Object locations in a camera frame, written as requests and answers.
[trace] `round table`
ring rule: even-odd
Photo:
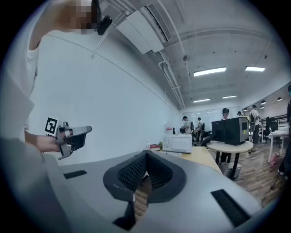
[[[207,143],[207,147],[213,151],[216,151],[215,162],[217,163],[217,165],[219,162],[220,152],[225,152],[225,153],[230,153],[230,154],[236,153],[233,169],[230,176],[230,179],[233,179],[236,172],[236,167],[237,167],[238,159],[240,157],[240,153],[251,150],[254,147],[254,144],[252,142],[245,141],[243,144],[234,146],[230,144],[225,144],[224,142],[211,141]],[[231,156],[229,155],[227,158],[227,163],[230,163],[230,161],[231,161]]]

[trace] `air vent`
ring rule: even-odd
[[[152,14],[152,16],[157,21],[157,24],[160,27],[160,29],[162,30],[162,32],[164,33],[166,40],[167,41],[171,40],[172,35],[171,35],[169,29],[167,28],[167,25],[166,25],[164,19],[160,15],[159,11],[155,8],[155,6],[153,4],[149,4],[149,5],[145,6],[145,8]]]

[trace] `cable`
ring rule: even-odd
[[[273,185],[270,187],[270,189],[265,193],[265,196],[264,196],[264,198],[263,198],[263,200],[262,200],[262,202],[261,202],[262,207],[264,207],[264,206],[263,206],[263,201],[265,200],[266,195],[269,193],[269,191],[271,191],[271,190],[274,188],[274,186],[275,186],[276,183],[277,183],[277,180],[278,180],[279,176],[280,176],[280,174],[277,175],[277,178],[276,178],[274,184],[273,184]]]

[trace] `fluorescent light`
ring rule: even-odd
[[[254,66],[247,66],[246,71],[260,71],[263,72],[265,68],[254,67]]]
[[[212,74],[212,73],[224,72],[224,71],[226,71],[226,67],[197,71],[197,72],[194,72],[194,77],[200,76],[200,75],[207,75],[207,74]]]
[[[226,97],[223,97],[223,99],[232,98],[232,97],[237,97],[237,96],[226,96]]]
[[[210,99],[204,99],[204,100],[195,100],[195,101],[193,101],[193,103],[202,102],[202,101],[208,101],[208,100],[210,100]]]

